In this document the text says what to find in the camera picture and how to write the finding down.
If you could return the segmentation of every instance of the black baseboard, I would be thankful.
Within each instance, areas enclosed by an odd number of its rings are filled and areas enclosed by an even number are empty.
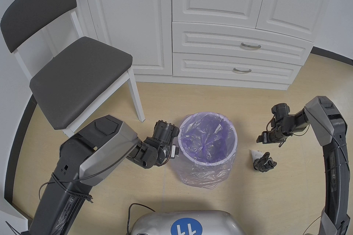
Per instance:
[[[5,200],[7,200],[7,202],[9,202],[20,214],[22,214],[25,218],[28,219],[29,225],[32,222],[32,218],[29,215],[27,215],[25,212],[23,212],[15,204],[13,204],[12,200],[13,200],[13,185],[15,183],[15,175],[16,175],[18,158],[20,156],[24,136],[26,135],[29,122],[31,121],[31,118],[36,106],[37,106],[37,101],[32,95],[28,101],[26,109],[23,112],[23,116],[18,125],[16,135],[12,143],[10,156],[7,162],[5,188],[4,188]]]
[[[349,58],[347,58],[345,56],[342,56],[342,55],[336,54],[334,52],[327,51],[327,50],[324,50],[324,49],[321,49],[321,48],[318,48],[318,47],[315,47],[315,46],[312,48],[311,53],[312,54],[316,54],[316,55],[320,55],[320,56],[323,56],[323,57],[327,57],[327,58],[330,58],[330,59],[334,59],[336,61],[340,61],[340,62],[346,63],[348,65],[353,65],[353,60],[352,59],[349,59]]]

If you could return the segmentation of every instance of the metal handle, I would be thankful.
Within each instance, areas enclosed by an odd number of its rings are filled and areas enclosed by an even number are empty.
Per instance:
[[[238,71],[240,73],[250,73],[251,72],[251,69],[249,69],[249,70],[238,70],[238,69],[234,68],[233,70],[234,71]]]
[[[246,45],[246,44],[244,44],[243,42],[241,43],[241,46],[249,47],[249,48],[254,48],[254,49],[260,49],[260,48],[261,48],[261,45],[259,45],[259,46],[251,46],[251,45]]]

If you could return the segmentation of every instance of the chair leg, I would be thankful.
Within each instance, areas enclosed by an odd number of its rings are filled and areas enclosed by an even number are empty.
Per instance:
[[[135,81],[135,75],[133,74],[132,67],[130,67],[130,69],[127,70],[127,73],[129,74],[129,79],[128,79],[127,83],[129,84],[129,89],[130,89],[133,103],[135,105],[137,116],[138,116],[138,119],[141,122],[143,122],[145,120],[145,115],[143,113],[141,100],[140,100],[140,96],[138,94],[137,85],[136,85],[136,81]]]
[[[70,129],[70,128],[65,128],[63,129],[63,132],[68,136],[68,138],[70,138],[71,136],[73,136],[75,133]]]

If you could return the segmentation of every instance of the white symbol on blue circle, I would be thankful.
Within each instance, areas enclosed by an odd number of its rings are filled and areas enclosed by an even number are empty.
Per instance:
[[[171,235],[201,235],[202,225],[193,218],[184,217],[173,223],[170,233]]]

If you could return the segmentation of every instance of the wooden floor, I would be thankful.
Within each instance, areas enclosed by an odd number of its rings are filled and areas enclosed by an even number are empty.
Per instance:
[[[238,134],[238,152],[228,180],[213,190],[182,184],[170,163],[143,169],[124,160],[91,191],[69,234],[126,234],[127,209],[133,202],[156,211],[217,209],[230,212],[248,235],[300,235],[324,207],[325,175],[322,149],[312,129],[293,136],[281,147],[256,138],[271,119],[271,107],[286,102],[296,113],[317,95],[328,96],[348,124],[347,148],[353,157],[353,67],[310,55],[287,91],[187,84],[137,84],[146,120],[137,119],[127,85],[121,87],[87,121],[111,114],[124,120],[144,140],[157,120],[176,125],[185,115],[212,111],[227,116]],[[37,106],[25,136],[15,178],[13,202],[34,216],[39,186],[48,181],[66,140],[52,129]],[[249,149],[269,151],[276,168],[252,168]],[[350,191],[348,214],[353,216]],[[134,207],[132,223],[148,210]],[[308,232],[317,234],[319,220]],[[353,234],[351,227],[348,234]]]

